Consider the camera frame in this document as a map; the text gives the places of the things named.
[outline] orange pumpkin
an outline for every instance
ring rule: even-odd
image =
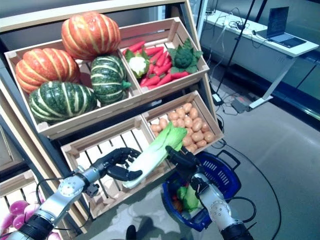
[[[15,66],[16,79],[28,94],[49,81],[78,82],[79,66],[63,50],[35,48],[23,54]]]
[[[82,60],[93,60],[98,55],[111,53],[121,41],[117,23],[94,11],[64,21],[61,35],[66,51]]]

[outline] potato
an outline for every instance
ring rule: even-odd
[[[168,119],[170,120],[170,121],[172,121],[172,120],[177,120],[179,118],[179,115],[176,113],[176,112],[174,112],[174,111],[172,111],[172,112],[170,112],[169,114],[168,114]]]
[[[197,122],[197,121],[201,121],[202,122],[201,117],[196,117],[195,119],[193,119],[193,122]]]
[[[207,142],[206,142],[206,140],[201,140],[201,141],[198,141],[197,143],[196,143],[196,146],[198,147],[198,148],[202,148],[202,147],[204,147],[205,145],[207,145]]]
[[[162,130],[162,128],[158,124],[151,124],[150,128],[153,132],[161,132]]]
[[[177,120],[172,120],[171,122],[172,122],[172,125],[174,127],[178,127],[178,121]]]
[[[189,112],[189,117],[190,117],[191,119],[196,119],[196,118],[198,117],[198,111],[197,111],[197,109],[195,109],[194,107],[192,107],[192,108],[190,109],[190,112]]]
[[[161,127],[161,129],[165,129],[167,125],[168,125],[168,121],[166,119],[164,118],[159,119],[159,126]]]
[[[195,132],[194,134],[191,135],[191,138],[193,141],[196,143],[201,141],[202,139],[205,138],[204,134],[202,132]]]
[[[202,122],[202,127],[201,127],[201,132],[205,133],[208,132],[210,130],[208,123],[206,123],[205,121]]]
[[[177,119],[178,127],[184,128],[185,127],[185,121],[182,118]]]
[[[206,131],[204,134],[204,140],[207,142],[207,143],[211,143],[214,141],[215,139],[215,135],[210,132],[210,131]]]
[[[183,110],[182,108],[177,108],[175,112],[179,115],[180,119],[184,119],[186,116],[185,110]]]
[[[186,117],[184,118],[184,125],[185,125],[186,128],[192,128],[192,126],[193,126],[193,120],[191,119],[191,117],[186,116]]]
[[[189,128],[189,127],[186,128],[186,135],[191,137],[192,134],[194,134],[194,131],[192,130],[192,128]]]
[[[183,146],[187,147],[187,146],[193,144],[192,138],[191,138],[190,136],[185,136],[185,137],[182,139],[182,143],[183,143]]]
[[[202,120],[198,120],[198,121],[193,121],[193,125],[192,125],[192,130],[194,132],[198,132],[200,131],[202,128]]]
[[[182,106],[184,112],[187,114],[190,112],[190,109],[192,108],[192,104],[190,102],[188,103],[185,103],[183,106]]]
[[[191,144],[189,146],[186,146],[185,148],[191,153],[194,153],[198,149],[197,145],[195,144]]]

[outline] green striped squash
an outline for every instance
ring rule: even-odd
[[[103,55],[91,63],[91,83],[96,98],[102,106],[127,98],[127,72],[121,59],[113,55]]]
[[[95,109],[97,99],[86,86],[49,81],[30,93],[29,106],[36,120],[53,124]]]

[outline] laptop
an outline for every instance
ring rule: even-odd
[[[305,40],[285,33],[288,11],[288,6],[271,8],[267,30],[258,31],[257,34],[269,41],[275,42],[287,48],[292,48],[306,43]]]

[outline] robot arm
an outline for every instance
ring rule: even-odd
[[[109,175],[121,181],[131,181],[142,174],[142,171],[128,171],[116,164],[127,165],[127,160],[134,161],[140,153],[132,148],[118,148],[108,155],[99,158],[85,171],[65,178],[57,192],[51,195],[34,213],[34,215],[8,240],[44,240],[52,229],[68,213],[70,206],[77,201],[82,192],[93,197],[98,192],[98,179]]]
[[[188,180],[196,197],[207,209],[224,240],[253,240],[244,223],[232,217],[231,209],[219,189],[203,174],[200,161],[184,147],[177,152],[167,146],[169,160],[176,165],[177,172]]]

